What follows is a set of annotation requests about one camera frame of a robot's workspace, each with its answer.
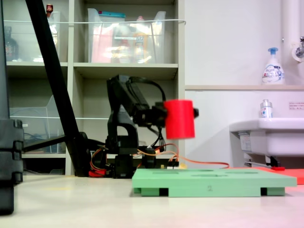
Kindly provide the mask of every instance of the pump dispenser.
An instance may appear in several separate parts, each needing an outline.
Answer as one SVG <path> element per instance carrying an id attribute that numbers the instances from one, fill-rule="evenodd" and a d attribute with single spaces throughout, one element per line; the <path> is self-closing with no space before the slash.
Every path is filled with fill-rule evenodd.
<path id="1" fill-rule="evenodd" d="M 268 51 L 270 52 L 271 58 L 265 67 L 262 77 L 262 84 L 283 85 L 285 84 L 285 75 L 281 64 L 279 64 L 276 58 L 276 52 L 278 49 L 276 47 L 272 47 L 268 49 Z"/>

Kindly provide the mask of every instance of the black stand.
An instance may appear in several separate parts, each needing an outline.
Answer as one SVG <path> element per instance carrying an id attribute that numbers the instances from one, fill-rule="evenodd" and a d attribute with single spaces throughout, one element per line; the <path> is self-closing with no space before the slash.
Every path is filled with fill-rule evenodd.
<path id="1" fill-rule="evenodd" d="M 22 182 L 22 151 L 65 142 L 75 175 L 87 177 L 91 159 L 89 149 L 96 149 L 99 144 L 87 139 L 78 130 L 42 0 L 26 0 L 26 3 L 65 135 L 23 148 L 22 122 L 9 118 L 3 7 L 0 0 L 0 214 L 14 211 L 13 187 Z"/>

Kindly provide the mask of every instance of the faucet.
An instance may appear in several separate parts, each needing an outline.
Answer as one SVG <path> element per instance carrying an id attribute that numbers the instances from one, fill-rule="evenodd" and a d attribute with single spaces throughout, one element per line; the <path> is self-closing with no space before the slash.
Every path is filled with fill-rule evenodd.
<path id="1" fill-rule="evenodd" d="M 298 58 L 303 58 L 304 57 L 304 37 L 300 37 L 300 42 L 301 42 L 301 47 L 298 47 L 295 51 L 295 55 Z"/>

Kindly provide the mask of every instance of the pipe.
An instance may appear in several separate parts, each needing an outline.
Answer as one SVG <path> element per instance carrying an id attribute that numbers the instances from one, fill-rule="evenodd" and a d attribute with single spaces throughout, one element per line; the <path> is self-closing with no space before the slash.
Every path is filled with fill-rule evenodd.
<path id="1" fill-rule="evenodd" d="M 285 71 L 285 81 L 288 85 L 304 84 L 300 72 L 304 67 L 293 56 L 294 48 L 299 47 L 301 29 L 301 0 L 282 0 L 282 65 Z"/>

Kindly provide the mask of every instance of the table surface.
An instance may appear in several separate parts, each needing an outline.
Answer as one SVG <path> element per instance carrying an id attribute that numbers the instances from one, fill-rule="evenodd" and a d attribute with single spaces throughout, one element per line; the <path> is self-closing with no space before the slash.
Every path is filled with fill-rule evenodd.
<path id="1" fill-rule="evenodd" d="M 25 176 L 0 228 L 304 228 L 304 185 L 284 197 L 168 198 L 132 194 L 131 180 Z"/>

